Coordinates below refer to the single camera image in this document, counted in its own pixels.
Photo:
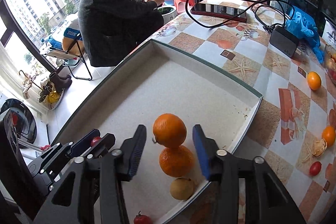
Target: blue plastic bag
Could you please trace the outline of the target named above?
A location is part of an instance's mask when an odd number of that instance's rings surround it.
[[[286,30],[295,35],[298,39],[304,38],[310,45],[317,60],[322,64],[324,52],[320,50],[320,36],[317,32],[313,18],[295,7],[295,15],[292,20],[286,20]]]

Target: small orange fruit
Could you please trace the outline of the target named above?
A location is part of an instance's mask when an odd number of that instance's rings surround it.
[[[160,167],[166,175],[179,178],[191,170],[194,166],[194,155],[184,145],[178,148],[165,148],[159,158]]]
[[[322,138],[327,142],[327,147],[332,146],[336,138],[335,129],[332,126],[327,126],[322,132]]]
[[[308,73],[307,82],[312,90],[318,90],[322,84],[321,77],[314,71]]]
[[[155,120],[153,133],[157,143],[165,147],[176,148],[183,144],[187,136],[187,128],[179,117],[166,113]]]

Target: tree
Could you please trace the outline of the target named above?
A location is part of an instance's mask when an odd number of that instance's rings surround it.
[[[72,2],[72,0],[64,0],[65,2],[65,14],[71,15],[77,12],[77,8],[75,4]]]
[[[49,12],[43,13],[37,22],[47,35],[51,34],[51,26],[49,25]]]
[[[27,53],[27,54],[25,54],[24,58],[25,58],[25,60],[26,60],[27,64],[29,65],[29,64],[30,64],[30,62],[31,62],[31,61],[32,61],[32,59],[33,59],[33,56],[32,56],[32,54],[31,54],[31,53]]]

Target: silver screw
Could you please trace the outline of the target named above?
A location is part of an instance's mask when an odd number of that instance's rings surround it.
[[[112,155],[113,156],[119,156],[122,154],[122,151],[120,149],[114,149],[112,150]]]
[[[257,164],[263,164],[265,160],[262,157],[255,157],[254,162]]]
[[[75,163],[77,163],[77,164],[81,164],[83,161],[84,161],[83,157],[77,157],[77,158],[75,158]]]
[[[217,153],[218,156],[226,156],[227,155],[227,151],[224,150],[224,149],[218,149],[216,151],[216,153]]]

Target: glass fruit bowl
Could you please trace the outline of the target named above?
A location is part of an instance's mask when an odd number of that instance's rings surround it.
[[[324,48],[323,62],[325,72],[330,77],[331,81],[336,85],[336,50],[328,44]]]

